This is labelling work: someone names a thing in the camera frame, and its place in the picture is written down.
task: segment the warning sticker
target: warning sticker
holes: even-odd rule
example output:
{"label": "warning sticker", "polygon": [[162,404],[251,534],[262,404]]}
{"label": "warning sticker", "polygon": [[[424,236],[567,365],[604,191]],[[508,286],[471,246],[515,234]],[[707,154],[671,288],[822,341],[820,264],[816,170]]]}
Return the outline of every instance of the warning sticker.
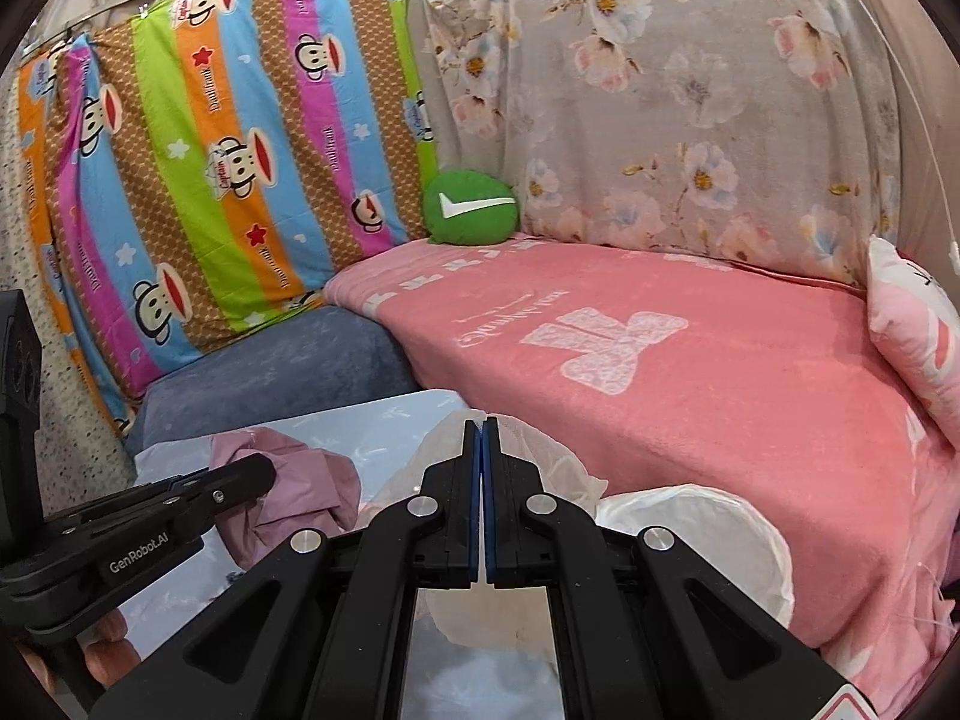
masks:
{"label": "warning sticker", "polygon": [[813,720],[877,720],[877,713],[853,685],[844,685]]}

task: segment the purple stripe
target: purple stripe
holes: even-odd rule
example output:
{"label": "purple stripe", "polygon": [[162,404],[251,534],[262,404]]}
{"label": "purple stripe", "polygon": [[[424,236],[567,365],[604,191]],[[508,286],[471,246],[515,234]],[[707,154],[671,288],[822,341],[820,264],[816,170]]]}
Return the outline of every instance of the purple stripe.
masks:
{"label": "purple stripe", "polygon": [[296,61],[296,45],[301,35],[312,35],[320,40],[320,20],[317,17],[316,0],[283,0],[284,20],[287,25],[287,44],[290,47],[290,61],[296,72],[296,85],[304,107],[304,129],[314,148],[323,154],[333,173],[333,182],[340,194],[340,201],[347,212],[350,232],[367,257],[373,257],[381,251],[392,248],[390,231],[383,224],[376,233],[368,233],[357,223],[350,206],[356,199],[353,186],[353,171],[350,169],[350,156],[347,149],[347,136],[344,134],[340,110],[337,107],[337,95],[329,79],[313,81]]}
{"label": "purple stripe", "polygon": [[100,259],[96,242],[83,205],[80,204],[80,129],[83,116],[83,86],[85,67],[92,61],[89,50],[69,52],[61,61],[67,65],[67,95],[69,113],[64,151],[59,159],[58,204],[61,225],[74,271],[86,304],[93,314],[90,319],[99,327],[109,350],[116,360],[119,373],[126,379],[135,395],[143,394],[147,384],[157,380],[163,371],[141,343],[140,333],[130,321],[120,296],[113,288],[107,268]]}

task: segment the round green cushion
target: round green cushion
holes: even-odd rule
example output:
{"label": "round green cushion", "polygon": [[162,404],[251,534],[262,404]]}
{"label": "round green cushion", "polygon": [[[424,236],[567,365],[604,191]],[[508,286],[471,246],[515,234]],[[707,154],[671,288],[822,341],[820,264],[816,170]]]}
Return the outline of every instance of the round green cushion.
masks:
{"label": "round green cushion", "polygon": [[[483,202],[491,199],[501,202]],[[435,244],[502,244],[517,229],[517,220],[510,187],[476,170],[447,170],[424,190],[424,222]]]}

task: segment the pink bedspread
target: pink bedspread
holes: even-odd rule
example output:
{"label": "pink bedspread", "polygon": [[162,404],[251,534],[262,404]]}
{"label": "pink bedspread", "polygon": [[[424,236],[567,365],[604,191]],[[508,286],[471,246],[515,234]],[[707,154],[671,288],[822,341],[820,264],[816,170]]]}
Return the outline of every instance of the pink bedspread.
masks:
{"label": "pink bedspread", "polygon": [[952,638],[952,447],[842,289],[717,262],[514,240],[410,242],[331,280],[421,384],[569,446],[608,494],[695,482],[787,541],[791,630],[898,712]]}

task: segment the finger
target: finger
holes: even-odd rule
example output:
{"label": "finger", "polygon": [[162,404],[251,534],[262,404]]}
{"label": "finger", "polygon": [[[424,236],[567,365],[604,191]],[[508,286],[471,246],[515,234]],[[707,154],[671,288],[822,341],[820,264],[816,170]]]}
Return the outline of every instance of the finger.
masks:
{"label": "finger", "polygon": [[86,648],[86,667],[93,679],[109,688],[140,664],[140,656],[126,641],[95,641]]}
{"label": "finger", "polygon": [[37,680],[39,680],[40,684],[43,685],[43,689],[50,693],[50,695],[53,695],[55,688],[54,675],[50,673],[50,669],[47,668],[47,664],[45,664],[43,659],[32,650],[24,649],[19,645],[17,649],[23,656],[24,661],[27,661],[27,666],[30,666],[30,670],[34,672],[34,676],[37,677]]}
{"label": "finger", "polygon": [[122,641],[127,636],[127,620],[116,608],[94,626],[102,641]]}

